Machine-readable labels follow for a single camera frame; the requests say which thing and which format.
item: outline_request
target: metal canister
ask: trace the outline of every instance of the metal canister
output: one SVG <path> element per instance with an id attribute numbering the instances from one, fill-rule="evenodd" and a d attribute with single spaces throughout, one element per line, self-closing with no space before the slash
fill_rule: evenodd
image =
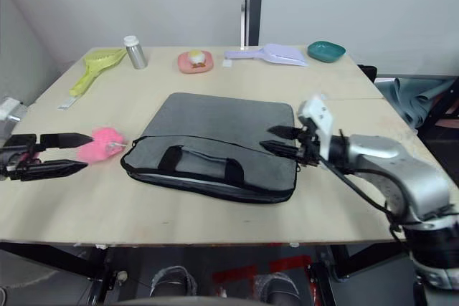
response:
<path id="1" fill-rule="evenodd" d="M 124 38 L 124 45 L 135 69 L 142 70 L 147 67 L 148 63 L 137 37 L 132 35 L 126 36 Z"/>

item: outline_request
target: wooden table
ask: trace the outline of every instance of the wooden table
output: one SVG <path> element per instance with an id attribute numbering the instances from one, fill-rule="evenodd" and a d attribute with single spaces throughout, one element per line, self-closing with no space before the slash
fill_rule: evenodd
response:
<path id="1" fill-rule="evenodd" d="M 286 102 L 294 109 L 314 93 L 326 98 L 335 132 L 384 135 L 418 158 L 436 160 L 348 56 L 333 64 L 308 58 L 308 67 L 237 60 L 200 75 L 178 71 L 177 56 L 190 48 L 145 49 L 149 66 L 134 70 L 126 57 L 104 72 L 69 110 L 57 107 L 84 73 L 80 60 L 33 104 L 15 133 L 91 134 L 111 126 L 136 139 L 173 92 Z M 42 158 L 75 158 L 75 150 L 49 150 Z M 67 178 L 0 183 L 0 239 L 63 244 L 352 243 L 391 239 L 384 215 L 368 206 L 333 174 L 303 168 L 292 198 L 254 205 L 152 186 L 128 177 L 121 156 Z M 383 202 L 369 183 L 351 177 Z M 452 199 L 459 191 L 450 181 Z"/>

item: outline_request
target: teal bowl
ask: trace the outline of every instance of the teal bowl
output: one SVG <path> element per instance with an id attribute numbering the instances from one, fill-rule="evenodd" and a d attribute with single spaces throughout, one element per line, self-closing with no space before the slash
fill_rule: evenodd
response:
<path id="1" fill-rule="evenodd" d="M 335 62 L 345 52 L 342 46 L 327 41 L 317 41 L 308 47 L 308 55 L 323 62 Z"/>

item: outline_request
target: gray fabric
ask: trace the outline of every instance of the gray fabric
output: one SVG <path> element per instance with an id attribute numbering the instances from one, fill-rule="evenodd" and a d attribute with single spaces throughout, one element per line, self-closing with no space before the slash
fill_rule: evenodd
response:
<path id="1" fill-rule="evenodd" d="M 391 103 L 402 119 L 412 128 L 420 127 L 435 97 L 446 91 L 454 80 L 394 78 L 378 80 L 374 84 Z"/>
<path id="2" fill-rule="evenodd" d="M 157 169 L 167 149 L 180 145 L 182 157 L 176 172 L 218 178 L 221 183 L 163 176 L 157 172 L 131 171 L 130 175 L 164 186 L 239 198 L 247 195 L 252 201 L 256 201 L 257 193 L 248 193 L 245 187 L 255 187 L 272 192 L 276 198 L 293 190 L 296 163 L 274 156 L 259 142 L 280 140 L 267 131 L 269 127 L 293 124 L 292 108 L 286 104 L 174 93 L 144 130 L 142 137 L 145 138 L 139 140 L 123 160 L 133 168 Z M 283 142 L 295 144 L 293 140 Z M 244 188 L 225 185 L 227 158 L 242 166 Z"/>

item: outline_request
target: floor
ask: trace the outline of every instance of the floor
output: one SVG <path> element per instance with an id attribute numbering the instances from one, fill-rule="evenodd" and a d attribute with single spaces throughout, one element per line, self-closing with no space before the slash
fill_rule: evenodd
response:
<path id="1" fill-rule="evenodd" d="M 362 246 L 349 247 L 350 253 Z M 81 248 L 66 248 L 73 254 L 82 254 Z M 258 274 L 269 272 L 269 262 L 286 257 L 308 255 L 315 258 L 315 248 L 281 247 L 159 247 L 122 249 L 115 253 L 113 262 L 118 269 L 127 269 L 128 281 L 123 286 L 115 286 L 108 293 L 105 303 L 148 297 L 153 276 L 160 269 L 171 265 L 185 266 L 198 282 L 200 295 L 215 295 L 218 286 L 212 280 L 214 272 L 227 271 L 236 267 L 256 266 Z M 3 253 L 0 256 L 3 268 L 0 271 L 0 285 L 11 283 L 11 269 L 16 257 Z M 84 305 L 90 289 L 90 282 L 66 272 L 49 273 L 44 270 L 40 279 L 34 276 L 22 277 L 25 287 L 7 289 L 7 306 L 12 305 Z M 303 300 L 311 298 L 308 280 L 302 269 L 286 270 L 300 290 Z M 412 282 L 414 271 L 408 258 L 393 262 L 355 275 L 344 283 L 332 282 L 337 305 L 413 305 Z M 251 294 L 248 280 L 229 282 L 223 286 L 228 297 L 249 297 Z"/>

